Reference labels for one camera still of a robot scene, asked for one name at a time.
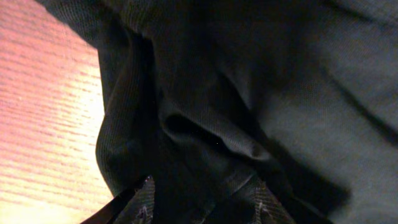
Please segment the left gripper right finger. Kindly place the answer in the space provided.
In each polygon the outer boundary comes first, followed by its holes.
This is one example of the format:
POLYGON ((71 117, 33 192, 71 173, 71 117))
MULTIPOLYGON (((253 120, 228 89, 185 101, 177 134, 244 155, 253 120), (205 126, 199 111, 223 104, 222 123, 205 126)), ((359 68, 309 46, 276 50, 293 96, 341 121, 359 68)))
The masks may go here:
POLYGON ((222 201, 214 208, 215 224, 295 224, 266 183, 245 177, 228 184, 222 201))

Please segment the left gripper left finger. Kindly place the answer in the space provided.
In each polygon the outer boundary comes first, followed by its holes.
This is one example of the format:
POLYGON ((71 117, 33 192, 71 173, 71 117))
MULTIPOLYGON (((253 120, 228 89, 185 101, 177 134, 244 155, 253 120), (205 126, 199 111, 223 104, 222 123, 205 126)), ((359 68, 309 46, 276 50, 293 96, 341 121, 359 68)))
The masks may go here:
POLYGON ((143 176, 81 224, 151 224, 154 198, 155 182, 143 176))

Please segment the black t-shirt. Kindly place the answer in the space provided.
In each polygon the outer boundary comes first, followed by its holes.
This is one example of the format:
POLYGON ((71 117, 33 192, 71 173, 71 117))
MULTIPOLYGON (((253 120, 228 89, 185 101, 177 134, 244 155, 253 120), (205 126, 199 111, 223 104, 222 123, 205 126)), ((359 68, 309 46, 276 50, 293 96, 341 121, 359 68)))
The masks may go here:
POLYGON ((259 177, 295 223, 397 223, 397 2, 43 1, 98 51, 96 161, 152 223, 259 177))

